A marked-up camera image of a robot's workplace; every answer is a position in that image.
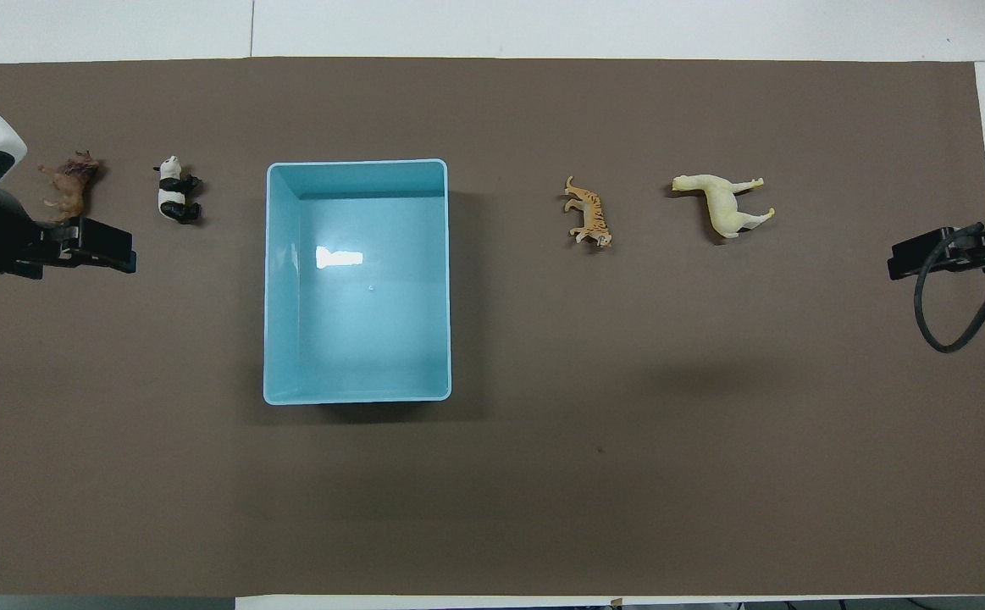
white toy animal's leg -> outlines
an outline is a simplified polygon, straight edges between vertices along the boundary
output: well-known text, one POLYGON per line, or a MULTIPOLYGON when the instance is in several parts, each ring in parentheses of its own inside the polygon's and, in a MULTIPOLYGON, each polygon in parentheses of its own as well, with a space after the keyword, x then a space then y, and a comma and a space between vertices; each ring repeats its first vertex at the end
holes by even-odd
POLYGON ((774 208, 771 208, 770 212, 764 213, 762 216, 752 216, 751 213, 741 213, 740 215, 744 216, 744 227, 746 229, 754 229, 774 216, 774 208))
POLYGON ((736 185, 731 185, 733 192, 741 193, 747 191, 748 189, 755 189, 756 186, 763 186, 763 178, 756 178, 751 182, 737 182, 736 185))

panda figurine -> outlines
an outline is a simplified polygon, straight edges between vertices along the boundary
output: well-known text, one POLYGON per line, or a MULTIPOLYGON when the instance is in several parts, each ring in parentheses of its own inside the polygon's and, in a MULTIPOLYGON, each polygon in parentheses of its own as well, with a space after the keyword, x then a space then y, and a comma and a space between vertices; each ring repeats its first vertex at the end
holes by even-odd
POLYGON ((154 167, 154 170, 160 171, 157 209, 162 216, 182 225, 198 220, 198 216, 202 213, 202 205, 187 203, 186 196, 197 189, 202 181, 191 174, 181 178, 183 167, 180 166, 180 160, 175 155, 166 158, 160 166, 154 167))

brown table surface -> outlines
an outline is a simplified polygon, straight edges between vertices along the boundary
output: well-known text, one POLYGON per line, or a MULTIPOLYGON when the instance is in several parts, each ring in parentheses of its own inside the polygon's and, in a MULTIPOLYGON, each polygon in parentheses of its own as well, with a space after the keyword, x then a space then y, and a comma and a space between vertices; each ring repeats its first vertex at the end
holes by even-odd
MULTIPOLYGON (((139 254, 0 277, 0 594, 985 593, 985 328, 930 350, 884 265, 985 219, 969 64, 0 65, 0 113, 5 188, 89 149, 139 254), (265 169, 365 158, 448 163, 454 394, 271 407, 265 169), (775 219, 718 246, 700 173, 775 219)), ((985 275, 929 292, 955 336, 985 275)))

rectangular tray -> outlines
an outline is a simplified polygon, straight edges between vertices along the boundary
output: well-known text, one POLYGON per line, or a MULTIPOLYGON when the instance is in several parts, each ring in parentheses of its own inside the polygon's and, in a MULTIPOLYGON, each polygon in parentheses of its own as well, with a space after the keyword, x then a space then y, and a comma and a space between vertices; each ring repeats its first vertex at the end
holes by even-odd
POLYGON ((450 395, 446 206, 440 159, 270 166, 265 401, 450 395))

white floor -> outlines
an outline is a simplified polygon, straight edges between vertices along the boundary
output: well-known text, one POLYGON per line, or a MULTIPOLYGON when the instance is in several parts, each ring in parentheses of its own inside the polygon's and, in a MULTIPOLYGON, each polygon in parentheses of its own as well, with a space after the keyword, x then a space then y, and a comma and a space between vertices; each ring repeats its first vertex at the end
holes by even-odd
MULTIPOLYGON (((985 0, 0 0, 0 63, 251 55, 973 61, 985 138, 985 0)), ((238 599, 237 607, 594 606, 631 591, 608 593, 264 596, 238 599)), ((805 598, 788 593, 771 599, 805 598)), ((623 599, 642 605, 723 598, 623 599)))

